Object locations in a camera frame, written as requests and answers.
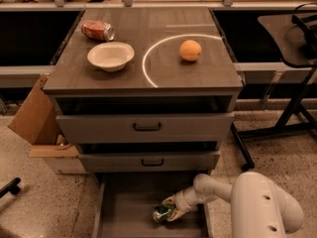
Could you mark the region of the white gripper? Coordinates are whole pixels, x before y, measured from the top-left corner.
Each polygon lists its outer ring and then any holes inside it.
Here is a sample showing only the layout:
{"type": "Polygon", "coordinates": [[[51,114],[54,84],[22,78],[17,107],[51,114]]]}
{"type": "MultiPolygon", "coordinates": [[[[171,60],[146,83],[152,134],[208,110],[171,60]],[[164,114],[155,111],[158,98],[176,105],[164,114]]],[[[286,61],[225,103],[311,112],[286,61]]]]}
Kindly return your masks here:
{"type": "Polygon", "coordinates": [[[194,206],[198,204],[198,197],[194,189],[184,189],[177,192],[174,196],[169,196],[164,199],[162,205],[174,205],[174,209],[168,216],[167,221],[175,221],[181,218],[184,213],[189,212],[194,206]]]}

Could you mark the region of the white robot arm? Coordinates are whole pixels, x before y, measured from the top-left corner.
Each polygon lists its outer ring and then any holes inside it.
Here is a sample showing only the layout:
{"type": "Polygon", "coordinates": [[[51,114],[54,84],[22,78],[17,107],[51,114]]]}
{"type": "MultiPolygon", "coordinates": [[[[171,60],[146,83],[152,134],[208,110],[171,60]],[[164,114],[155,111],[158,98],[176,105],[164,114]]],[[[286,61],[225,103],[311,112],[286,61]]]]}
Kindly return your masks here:
{"type": "Polygon", "coordinates": [[[304,220],[299,202],[271,179],[255,172],[239,175],[231,184],[199,174],[193,185],[166,198],[155,221],[174,221],[194,206],[219,197],[231,206],[232,238],[286,238],[304,220]]]}

